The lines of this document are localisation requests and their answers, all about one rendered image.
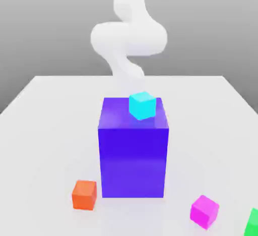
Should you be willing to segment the small cyan cube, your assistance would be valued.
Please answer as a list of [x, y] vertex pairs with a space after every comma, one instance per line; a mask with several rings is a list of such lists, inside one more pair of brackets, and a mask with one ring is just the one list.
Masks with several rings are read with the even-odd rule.
[[129, 112], [137, 120], [145, 120], [156, 115], [156, 97], [148, 92], [129, 96]]

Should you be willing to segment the small orange cube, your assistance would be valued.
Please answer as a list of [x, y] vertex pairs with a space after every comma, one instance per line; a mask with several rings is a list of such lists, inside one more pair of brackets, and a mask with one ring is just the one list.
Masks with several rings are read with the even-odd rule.
[[95, 181], [78, 180], [72, 192], [73, 208], [93, 210], [97, 199], [97, 183]]

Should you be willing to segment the small magenta cube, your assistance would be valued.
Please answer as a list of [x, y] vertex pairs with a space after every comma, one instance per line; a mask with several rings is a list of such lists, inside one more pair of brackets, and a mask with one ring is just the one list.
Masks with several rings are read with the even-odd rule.
[[191, 205], [190, 219], [205, 230], [208, 230], [213, 222], [216, 220], [219, 204], [201, 195]]

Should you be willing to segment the small green cube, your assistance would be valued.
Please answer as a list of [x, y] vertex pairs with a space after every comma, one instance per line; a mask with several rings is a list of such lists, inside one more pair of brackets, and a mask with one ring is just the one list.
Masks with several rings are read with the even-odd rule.
[[244, 236], [258, 236], [258, 209], [252, 208]]

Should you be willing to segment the large purple box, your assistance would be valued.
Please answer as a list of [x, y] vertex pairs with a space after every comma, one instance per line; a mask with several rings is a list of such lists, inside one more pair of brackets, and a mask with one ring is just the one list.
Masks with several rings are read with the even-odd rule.
[[156, 115], [139, 121], [129, 112], [128, 98], [103, 100], [98, 125], [102, 196], [164, 196], [169, 125], [161, 98]]

